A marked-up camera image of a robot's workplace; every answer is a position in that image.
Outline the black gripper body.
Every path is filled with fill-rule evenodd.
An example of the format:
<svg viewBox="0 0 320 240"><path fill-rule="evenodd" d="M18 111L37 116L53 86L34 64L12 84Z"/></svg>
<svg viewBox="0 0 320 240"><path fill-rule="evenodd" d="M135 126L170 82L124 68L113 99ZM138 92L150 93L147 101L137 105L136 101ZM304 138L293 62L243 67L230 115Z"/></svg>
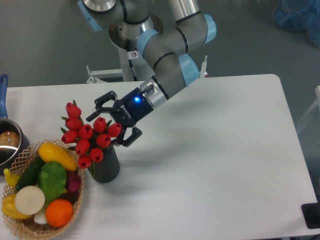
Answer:
<svg viewBox="0 0 320 240"><path fill-rule="evenodd" d="M120 123L123 128L132 128L139 120L143 119L154 108L136 87L123 98L114 102L111 118Z"/></svg>

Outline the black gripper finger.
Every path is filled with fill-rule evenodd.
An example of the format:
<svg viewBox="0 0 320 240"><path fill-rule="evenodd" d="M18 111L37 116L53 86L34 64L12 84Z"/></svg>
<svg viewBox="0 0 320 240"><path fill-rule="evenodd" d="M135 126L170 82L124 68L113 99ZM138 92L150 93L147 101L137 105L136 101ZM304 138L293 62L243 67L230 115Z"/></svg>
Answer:
<svg viewBox="0 0 320 240"><path fill-rule="evenodd" d="M112 90L109 91L107 93L105 93L104 95L98 97L97 99L94 100L95 103L95 107L94 107L94 111L92 114L90 114L88 117L85 118L85 120L87 122L91 122L92 120L94 120L95 118L97 118L101 113L117 113L118 110L116 110L115 107L111 106L103 106L105 103L107 103L108 101L116 101L118 99L117 94Z"/></svg>
<svg viewBox="0 0 320 240"><path fill-rule="evenodd" d="M131 128L131 135L125 139L126 132L127 128L122 128L119 136L111 141L111 145L129 147L143 134L143 132L135 125Z"/></svg>

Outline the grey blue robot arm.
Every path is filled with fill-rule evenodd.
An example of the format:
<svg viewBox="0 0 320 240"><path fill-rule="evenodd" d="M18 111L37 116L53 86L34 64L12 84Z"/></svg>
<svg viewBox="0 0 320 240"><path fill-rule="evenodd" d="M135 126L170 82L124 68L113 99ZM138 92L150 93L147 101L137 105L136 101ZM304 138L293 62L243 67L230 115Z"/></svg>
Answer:
<svg viewBox="0 0 320 240"><path fill-rule="evenodd" d="M150 12L148 0L80 0L78 7L95 31L107 29L114 45L125 50L127 60L137 52L145 70L153 75L141 78L134 65L132 78L141 85L118 99L110 91L95 100L95 112L87 121L101 113L110 114L121 124L115 146L129 146L141 134L136 124L154 109L193 83L200 71L189 52L212 41L217 34L216 23L202 14L195 0L172 0L169 3L176 28L161 33L157 17Z"/></svg>

